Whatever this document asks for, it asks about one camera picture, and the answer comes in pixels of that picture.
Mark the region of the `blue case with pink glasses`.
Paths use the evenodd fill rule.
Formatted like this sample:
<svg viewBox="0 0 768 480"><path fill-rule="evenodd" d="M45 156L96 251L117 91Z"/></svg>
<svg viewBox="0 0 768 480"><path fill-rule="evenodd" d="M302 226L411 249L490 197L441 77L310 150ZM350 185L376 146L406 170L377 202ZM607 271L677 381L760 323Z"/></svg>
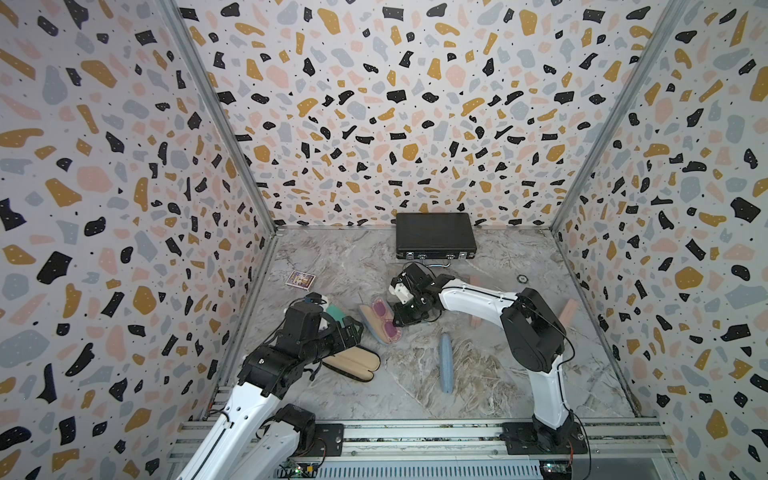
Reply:
<svg viewBox="0 0 768 480"><path fill-rule="evenodd" d="M401 329L394 324L394 313L383 297L360 304L359 311L368 331L379 343L391 345L402 338Z"/></svg>

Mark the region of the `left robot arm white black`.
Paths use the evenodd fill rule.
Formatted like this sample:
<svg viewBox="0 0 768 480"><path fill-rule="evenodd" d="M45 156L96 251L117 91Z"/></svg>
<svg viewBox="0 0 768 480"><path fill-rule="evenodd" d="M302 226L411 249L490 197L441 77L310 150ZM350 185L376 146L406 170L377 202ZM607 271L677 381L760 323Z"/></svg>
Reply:
<svg viewBox="0 0 768 480"><path fill-rule="evenodd" d="M249 354L220 416L180 479L266 479L313 436L306 413L279 407L288 389L311 364L360 343L363 325L326 313L284 319L273 335Z"/></svg>

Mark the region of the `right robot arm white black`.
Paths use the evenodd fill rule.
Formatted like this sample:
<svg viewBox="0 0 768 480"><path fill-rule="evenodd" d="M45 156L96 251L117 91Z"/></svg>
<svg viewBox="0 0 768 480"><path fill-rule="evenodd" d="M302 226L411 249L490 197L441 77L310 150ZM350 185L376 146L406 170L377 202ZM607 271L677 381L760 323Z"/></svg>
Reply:
<svg viewBox="0 0 768 480"><path fill-rule="evenodd" d="M570 343L565 327L534 289L502 292L468 284L451 275L433 276L416 263L393 277L389 293L394 324L426 322L433 311L452 311L500 327L513 358L528 371L534 413L532 420L507 427L508 448L546 453L585 453L586 434L569 407L561 366L568 362Z"/></svg>

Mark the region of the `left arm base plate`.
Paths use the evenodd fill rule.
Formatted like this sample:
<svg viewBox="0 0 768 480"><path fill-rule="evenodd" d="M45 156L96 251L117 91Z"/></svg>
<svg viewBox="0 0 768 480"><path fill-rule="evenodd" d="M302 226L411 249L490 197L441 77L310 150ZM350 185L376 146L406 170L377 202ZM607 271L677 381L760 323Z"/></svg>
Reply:
<svg viewBox="0 0 768 480"><path fill-rule="evenodd" d="M293 427L298 437L292 457L340 457L344 444L343 423L320 423L304 427Z"/></svg>

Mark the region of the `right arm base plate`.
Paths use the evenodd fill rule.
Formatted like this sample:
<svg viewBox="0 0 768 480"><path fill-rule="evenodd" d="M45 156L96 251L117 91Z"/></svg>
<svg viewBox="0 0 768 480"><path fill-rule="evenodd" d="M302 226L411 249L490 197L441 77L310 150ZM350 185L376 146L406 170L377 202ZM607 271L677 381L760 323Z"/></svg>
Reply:
<svg viewBox="0 0 768 480"><path fill-rule="evenodd" d="M536 420L506 422L501 425L500 439L509 455L587 454L586 437L571 419L558 429Z"/></svg>

